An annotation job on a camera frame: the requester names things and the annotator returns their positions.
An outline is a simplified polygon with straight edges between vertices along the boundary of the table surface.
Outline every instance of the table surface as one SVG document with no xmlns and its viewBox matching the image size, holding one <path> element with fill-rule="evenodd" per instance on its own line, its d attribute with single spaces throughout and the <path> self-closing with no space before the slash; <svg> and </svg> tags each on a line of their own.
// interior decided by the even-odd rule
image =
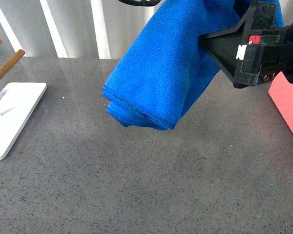
<svg viewBox="0 0 293 234">
<path fill-rule="evenodd" d="M 293 233 L 293 135 L 269 85 L 219 73 L 175 130 L 124 128 L 101 96 L 116 64 L 23 58 L 0 82 L 48 85 L 0 161 L 0 233 Z"/>
</svg>

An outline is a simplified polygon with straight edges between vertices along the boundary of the blue towel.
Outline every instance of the blue towel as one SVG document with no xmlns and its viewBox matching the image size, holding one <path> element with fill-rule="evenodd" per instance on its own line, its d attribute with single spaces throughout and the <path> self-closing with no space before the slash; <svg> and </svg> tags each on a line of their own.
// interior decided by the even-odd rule
<svg viewBox="0 0 293 234">
<path fill-rule="evenodd" d="M 174 129 L 219 71 L 199 35 L 235 26 L 250 2 L 166 0 L 106 81 L 106 111 L 125 127 Z"/>
</svg>

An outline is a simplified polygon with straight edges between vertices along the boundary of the folded towel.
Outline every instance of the folded towel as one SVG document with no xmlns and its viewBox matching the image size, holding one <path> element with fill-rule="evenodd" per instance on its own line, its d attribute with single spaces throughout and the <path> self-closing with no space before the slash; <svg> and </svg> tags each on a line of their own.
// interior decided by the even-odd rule
<svg viewBox="0 0 293 234">
<path fill-rule="evenodd" d="M 219 71 L 199 35 L 236 25 L 250 2 L 166 0 L 106 81 L 106 111 L 125 127 L 174 129 Z"/>
</svg>

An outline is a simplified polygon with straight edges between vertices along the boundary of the white vertical slat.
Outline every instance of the white vertical slat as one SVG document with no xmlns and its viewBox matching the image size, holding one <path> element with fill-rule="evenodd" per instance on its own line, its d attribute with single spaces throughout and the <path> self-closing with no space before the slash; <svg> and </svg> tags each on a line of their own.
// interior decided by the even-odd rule
<svg viewBox="0 0 293 234">
<path fill-rule="evenodd" d="M 57 52 L 57 55 L 59 58 L 67 58 L 67 52 L 64 48 L 63 42 L 61 40 L 59 31 L 55 25 L 55 22 L 53 20 L 50 8 L 48 6 L 48 3 L 46 0 L 40 0 L 40 4 L 42 6 L 42 10 L 45 16 L 45 20 L 47 21 L 48 28 L 53 40 L 54 48 Z"/>
<path fill-rule="evenodd" d="M 91 0 L 93 23 L 97 37 L 98 53 L 100 59 L 111 59 L 102 0 Z"/>
<path fill-rule="evenodd" d="M 99 58 L 90 0 L 47 0 L 69 58 Z"/>
<path fill-rule="evenodd" d="M 1 23 L 1 26 L 4 29 L 8 39 L 9 39 L 14 51 L 16 52 L 19 49 L 23 49 L 19 40 L 16 38 L 9 22 L 7 21 L 6 17 L 4 16 L 1 8 L 0 8 L 0 23 Z"/>
</svg>

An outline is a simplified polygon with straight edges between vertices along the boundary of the white stand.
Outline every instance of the white stand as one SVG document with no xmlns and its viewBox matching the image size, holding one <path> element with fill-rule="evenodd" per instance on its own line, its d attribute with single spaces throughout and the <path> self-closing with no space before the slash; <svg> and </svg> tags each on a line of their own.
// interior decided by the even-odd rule
<svg viewBox="0 0 293 234">
<path fill-rule="evenodd" d="M 0 92 L 0 160 L 9 153 L 46 89 L 45 83 L 9 83 Z"/>
</svg>

